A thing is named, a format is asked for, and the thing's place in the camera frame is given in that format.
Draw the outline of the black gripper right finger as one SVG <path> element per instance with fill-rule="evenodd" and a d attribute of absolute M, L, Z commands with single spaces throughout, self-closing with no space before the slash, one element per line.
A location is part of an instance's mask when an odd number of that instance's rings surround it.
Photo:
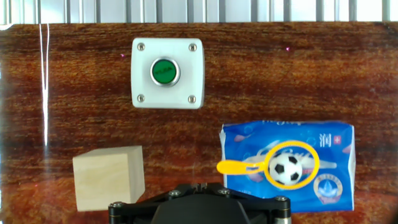
<path fill-rule="evenodd" d="M 209 208 L 210 219 L 223 223 L 291 224 L 290 199 L 285 196 L 259 198 L 231 190 L 220 183 L 199 184 L 201 206 Z"/>

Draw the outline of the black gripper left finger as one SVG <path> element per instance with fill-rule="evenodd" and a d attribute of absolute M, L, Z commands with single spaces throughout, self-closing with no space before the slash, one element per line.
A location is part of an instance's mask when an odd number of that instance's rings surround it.
<path fill-rule="evenodd" d="M 109 224 L 150 224 L 165 202 L 193 195 L 198 184 L 179 184 L 176 188 L 137 203 L 113 202 L 108 205 Z"/>

